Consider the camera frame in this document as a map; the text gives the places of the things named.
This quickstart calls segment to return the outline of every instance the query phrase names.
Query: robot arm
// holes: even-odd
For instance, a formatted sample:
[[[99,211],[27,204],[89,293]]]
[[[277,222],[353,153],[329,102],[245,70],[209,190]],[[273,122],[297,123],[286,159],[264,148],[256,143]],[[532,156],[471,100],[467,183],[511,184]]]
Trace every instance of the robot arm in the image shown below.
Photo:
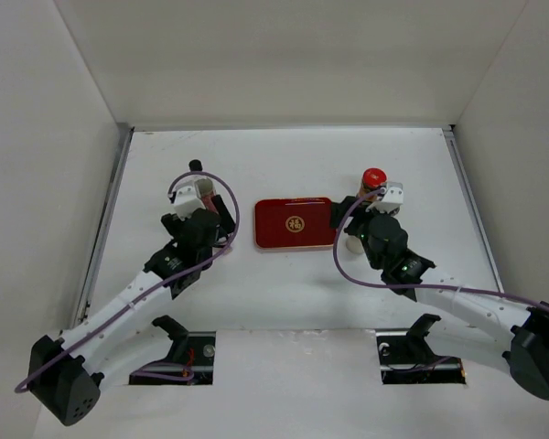
[[[236,229],[220,196],[212,198],[216,213],[196,202],[189,187],[178,188],[172,198],[176,214],[161,219],[173,240],[153,254],[143,271],[94,316],[57,340],[42,337],[31,349],[27,388],[64,425],[81,420],[118,377],[166,357],[189,336],[170,317],[158,316],[197,282],[217,257],[216,242],[233,237]]]
[[[382,270],[384,287],[467,323],[452,325],[439,315],[424,315],[407,332],[411,350],[429,352],[427,360],[454,356],[493,367],[511,375],[531,394],[549,400],[549,305],[528,306],[495,294],[465,293],[471,288],[408,249],[408,235],[391,215],[402,204],[402,196],[402,186],[387,183],[371,205],[351,209],[356,198],[346,197],[332,205],[331,226],[337,228],[351,209],[353,219],[345,231],[360,240],[371,268]]]

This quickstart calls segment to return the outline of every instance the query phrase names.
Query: cable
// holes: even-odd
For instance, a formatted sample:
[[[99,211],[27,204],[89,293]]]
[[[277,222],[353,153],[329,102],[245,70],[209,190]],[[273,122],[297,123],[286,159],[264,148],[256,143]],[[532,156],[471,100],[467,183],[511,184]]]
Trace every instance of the cable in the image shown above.
[[[174,375],[166,375],[163,373],[156,373],[156,372],[147,372],[145,368],[148,368],[149,366],[174,366],[176,368],[182,368],[183,371],[187,372],[187,376],[182,377],[176,377]],[[169,381],[179,381],[179,382],[187,382],[193,380],[193,370],[191,370],[191,367],[189,366],[183,366],[182,364],[177,363],[170,363],[166,361],[154,361],[152,363],[148,363],[144,365],[142,368],[135,370],[130,374],[133,377],[144,377],[144,378],[159,378],[161,380],[169,380]]]
[[[398,372],[402,372],[402,373],[425,372],[427,370],[435,369],[436,366],[439,366],[441,363],[445,363],[446,361],[448,361],[449,359],[452,359],[452,358],[453,357],[443,357],[442,359],[434,361],[431,364],[426,364],[424,366],[419,366],[419,367],[413,366],[412,368],[405,369],[405,370],[398,370],[398,369],[393,369],[393,370],[398,371]]]
[[[224,246],[224,248],[220,249],[218,252],[216,252],[216,254],[212,255],[206,261],[200,262],[197,265],[195,265],[191,268],[188,268],[187,270],[184,270],[183,272],[180,272],[180,273],[174,274],[172,276],[169,276],[167,279],[165,279],[165,280],[163,280],[163,281],[161,281],[157,284],[154,284],[153,286],[151,286],[150,288],[148,288],[147,290],[142,292],[139,296],[136,297],[135,300],[132,301],[132,303],[130,305],[126,305],[124,308],[122,308],[120,311],[118,311],[116,314],[114,314],[112,317],[110,317],[107,321],[105,321],[104,323],[99,325],[97,328],[95,328],[92,332],[87,334],[84,338],[80,339],[79,341],[77,341],[76,343],[71,345],[69,348],[63,350],[56,357],[54,357],[50,361],[46,362],[43,366],[41,366],[40,368],[35,370],[33,373],[28,375],[24,380],[20,381],[20,383],[18,383],[18,385],[15,387],[15,393],[25,393],[25,392],[27,392],[28,391],[28,386],[27,385],[28,385],[29,382],[31,382],[33,380],[36,380],[43,372],[45,372],[45,370],[49,369],[54,364],[58,363],[63,358],[65,358],[67,355],[69,355],[71,352],[75,351],[77,348],[80,348],[81,346],[85,345],[88,341],[90,341],[92,338],[96,337],[105,328],[109,327],[112,323],[114,323],[116,320],[118,320],[121,316],[123,316],[128,311],[130,311],[130,309],[132,309],[131,306],[136,305],[141,300],[143,300],[145,297],[152,294],[154,291],[161,288],[162,286],[171,284],[172,282],[176,281],[177,279],[179,279],[181,277],[184,277],[184,276],[187,276],[188,274],[194,273],[197,270],[202,269],[206,265],[209,265],[210,263],[212,263],[213,261],[218,259],[220,256],[222,256],[230,248],[231,243],[236,238],[236,235],[238,234],[238,230],[240,228],[240,206],[238,205],[238,200],[236,199],[233,191],[226,184],[225,181],[223,181],[221,178],[219,178],[217,176],[214,176],[213,174],[211,174],[209,172],[205,172],[205,171],[191,171],[191,172],[187,172],[187,173],[175,178],[175,180],[173,180],[173,183],[171,183],[171,186],[169,187],[168,193],[170,194],[170,192],[173,190],[173,187],[176,185],[176,183],[181,181],[183,178],[187,178],[187,177],[190,177],[190,176],[205,176],[205,177],[213,178],[214,180],[219,182],[226,189],[226,191],[228,192],[228,194],[231,197],[231,202],[234,206],[234,211],[235,211],[235,214],[236,214],[236,225],[234,227],[233,232],[230,235],[230,238],[226,242],[226,245]]]
[[[382,288],[386,290],[403,290],[408,288],[427,288],[432,290],[448,290],[448,291],[459,291],[461,293],[470,293],[470,294],[483,294],[483,295],[491,295],[493,297],[499,297],[501,299],[511,300],[513,302],[518,302],[520,304],[525,304],[529,306],[534,306],[536,308],[539,308],[546,313],[549,314],[549,306],[540,304],[538,302],[535,302],[531,299],[526,299],[523,297],[519,297],[515,294],[507,294],[507,293],[500,293],[498,291],[491,291],[491,290],[481,290],[478,288],[467,288],[465,286],[459,287],[458,285],[447,285],[447,284],[395,284],[395,285],[387,285],[387,284],[372,284],[370,282],[363,282],[358,279],[355,279],[351,277],[349,274],[347,274],[344,269],[341,267],[341,264],[339,263],[339,256],[338,256],[338,243],[339,243],[339,236],[341,235],[341,231],[344,229],[344,225],[346,224],[346,221],[350,217],[351,213],[366,199],[373,197],[374,195],[384,193],[386,189],[380,188],[378,190],[373,190],[372,192],[369,192],[368,194],[364,195],[363,197],[358,198],[354,204],[350,206],[344,217],[341,219],[341,222],[338,226],[338,233],[336,233],[336,239],[333,241],[333,261],[336,264],[336,267],[338,268],[338,271],[340,274],[346,278],[348,281],[352,282],[353,284],[360,285],[360,286],[367,286],[369,288]]]

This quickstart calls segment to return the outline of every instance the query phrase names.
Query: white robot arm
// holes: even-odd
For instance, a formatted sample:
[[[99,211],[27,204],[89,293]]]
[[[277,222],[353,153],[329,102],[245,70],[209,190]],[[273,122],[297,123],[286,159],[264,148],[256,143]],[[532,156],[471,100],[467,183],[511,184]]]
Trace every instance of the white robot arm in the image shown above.
[[[408,249],[408,235],[392,215],[403,202],[402,186],[387,183],[370,205],[355,197],[332,204],[331,227],[361,242],[372,269],[382,270],[384,284],[351,278],[334,260],[341,274],[362,286],[388,288],[396,294],[448,313],[466,322],[452,325],[439,315],[424,315],[407,331],[405,344],[426,356],[470,359],[498,369],[531,394],[549,400],[549,304],[508,294],[477,290]]]

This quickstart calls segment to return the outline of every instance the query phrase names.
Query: white table surface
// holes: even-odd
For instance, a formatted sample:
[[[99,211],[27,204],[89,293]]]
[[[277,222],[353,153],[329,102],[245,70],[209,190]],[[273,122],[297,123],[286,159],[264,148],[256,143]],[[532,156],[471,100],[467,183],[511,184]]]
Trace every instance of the white table surface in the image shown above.
[[[116,387],[66,429],[42,409],[35,437],[78,438],[549,438],[549,402],[509,377],[466,362],[468,386],[382,386],[373,333],[408,327],[432,308],[346,282],[331,251],[259,252],[253,206],[263,198],[354,194],[361,172],[405,188],[399,220],[410,247],[476,286],[494,288],[443,134],[427,128],[311,128],[135,134],[91,312],[125,288],[168,241],[167,187],[198,158],[242,208],[234,251],[169,313],[190,330],[219,332],[213,386]],[[379,281],[343,244],[360,279]],[[313,331],[257,329],[331,329]]]
[[[355,195],[361,173],[383,169],[404,184],[398,218],[410,247],[476,286],[495,288],[490,266],[440,129],[310,128],[135,134],[113,213],[91,311],[132,281],[169,236],[167,188],[193,158],[222,177],[239,199],[241,229],[233,253],[166,310],[190,330],[325,329],[410,326],[431,308],[386,290],[349,284],[331,250],[259,252],[253,207],[264,198]],[[343,242],[349,273],[379,281],[365,257]]]

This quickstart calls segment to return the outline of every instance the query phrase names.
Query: black bracket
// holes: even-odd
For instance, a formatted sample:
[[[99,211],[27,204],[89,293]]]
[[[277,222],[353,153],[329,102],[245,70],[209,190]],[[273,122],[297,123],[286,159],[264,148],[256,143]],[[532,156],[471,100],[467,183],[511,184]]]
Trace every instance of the black bracket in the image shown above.
[[[531,315],[522,327],[512,327],[511,350],[502,356],[517,384],[549,401],[549,313],[535,307],[527,309]]]
[[[63,352],[61,341],[44,336],[30,352],[28,374]],[[65,425],[73,425],[92,411],[100,399],[102,373],[92,375],[83,368],[84,358],[65,356],[28,383],[28,389]]]

